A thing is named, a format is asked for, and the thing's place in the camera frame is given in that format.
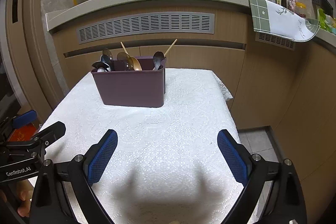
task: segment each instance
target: silver bolt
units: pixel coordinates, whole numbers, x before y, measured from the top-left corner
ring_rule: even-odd
[[[292,161],[289,159],[285,159],[285,165],[288,165],[288,166],[292,165]]]
[[[83,160],[83,155],[75,156],[75,161],[81,161],[81,160]]]
[[[44,166],[48,166],[49,164],[51,164],[51,160],[47,159],[43,162]]]
[[[261,160],[261,156],[259,154],[253,154],[252,155],[252,159],[254,159],[255,161],[260,161]]]

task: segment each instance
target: chopstick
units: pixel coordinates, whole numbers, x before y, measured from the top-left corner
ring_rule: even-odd
[[[120,44],[122,45],[122,47],[123,47],[123,49],[124,49],[124,52],[128,54],[128,52],[127,52],[127,50],[126,50],[124,44],[123,44],[121,41],[120,41]]]
[[[170,47],[168,48],[168,50],[165,52],[164,57],[166,57],[167,53],[170,51],[170,49],[174,46],[174,44],[176,43],[177,39],[175,39],[175,41],[172,43],[172,45],[170,45]]]

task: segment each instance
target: green and white cloth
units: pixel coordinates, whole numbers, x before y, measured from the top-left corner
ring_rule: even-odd
[[[319,21],[302,18],[294,12],[268,0],[249,0],[253,29],[295,42],[312,39],[320,29]]]

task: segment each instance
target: table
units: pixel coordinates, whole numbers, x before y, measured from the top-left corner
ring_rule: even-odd
[[[162,107],[108,106],[88,73],[42,127],[61,121],[67,128],[46,159],[71,160],[114,129],[118,146],[92,188],[116,224],[220,223],[243,189],[217,146],[222,129],[240,143],[230,97],[212,71],[171,68]],[[77,220],[86,223],[70,183],[66,188]]]

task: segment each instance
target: human hand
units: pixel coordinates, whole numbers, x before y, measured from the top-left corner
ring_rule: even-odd
[[[23,180],[19,181],[16,184],[16,193],[19,199],[21,199],[23,202],[21,203],[21,206],[17,209],[17,213],[21,217],[28,217],[29,211],[30,211],[30,199],[33,195],[33,186],[30,184],[29,180]],[[0,190],[0,196],[1,198],[7,202],[6,195],[2,190]]]

